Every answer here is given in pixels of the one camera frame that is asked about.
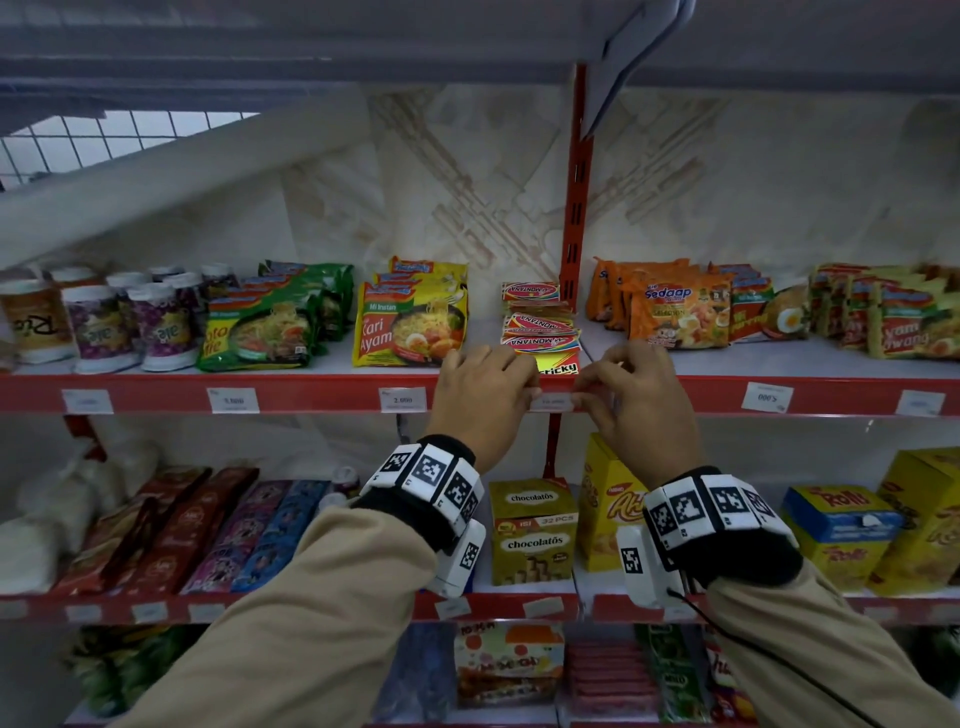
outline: sleeve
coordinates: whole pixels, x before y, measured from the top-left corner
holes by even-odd
[[[779,655],[884,728],[960,726],[960,711],[929,687],[893,638],[854,612],[809,562],[789,584],[762,587],[720,577],[711,616]],[[860,718],[751,648],[718,636],[733,676],[769,728],[864,728]]]
[[[331,508],[115,728],[353,728],[368,719],[437,557],[412,527]]]

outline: white lid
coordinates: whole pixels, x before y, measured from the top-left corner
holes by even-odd
[[[169,283],[174,288],[190,288],[194,285],[201,285],[204,279],[199,273],[177,273],[175,276],[165,276],[164,283]]]
[[[75,288],[64,288],[60,291],[66,303],[81,301],[108,301],[117,297],[116,291],[108,285],[80,285]]]
[[[233,266],[226,263],[206,263],[200,266],[200,272],[205,276],[230,276],[233,273]]]
[[[173,276],[175,273],[182,273],[182,265],[152,265],[148,269],[154,276]]]
[[[16,296],[20,293],[36,293],[45,288],[53,288],[49,282],[41,279],[4,280],[0,282],[0,296]]]
[[[131,301],[165,301],[177,294],[169,283],[144,283],[127,291]]]
[[[150,282],[150,276],[140,271],[121,271],[107,276],[107,285],[113,288],[130,288],[132,285],[143,285]]]
[[[355,483],[359,479],[355,468],[349,465],[341,465],[333,472],[332,481],[334,483]]]
[[[97,274],[85,265],[71,265],[50,271],[50,277],[58,283],[68,283],[71,280],[95,279]]]

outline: chocolatos box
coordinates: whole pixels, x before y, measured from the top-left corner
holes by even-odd
[[[870,577],[879,595],[933,592],[960,566],[960,448],[901,450],[877,494],[903,528]]]
[[[891,505],[857,485],[791,488],[782,511],[800,552],[841,592],[863,589],[903,523]]]
[[[647,489],[603,441],[598,432],[587,442],[587,461],[580,488],[580,522],[577,547],[587,571],[620,568],[616,529],[643,522],[643,497]]]
[[[493,585],[569,579],[577,504],[562,478],[490,484]]]

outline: shelf bracket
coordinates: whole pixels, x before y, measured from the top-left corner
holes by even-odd
[[[596,132],[630,74],[693,15],[696,0],[645,0],[604,46],[603,59],[587,68],[583,138]]]

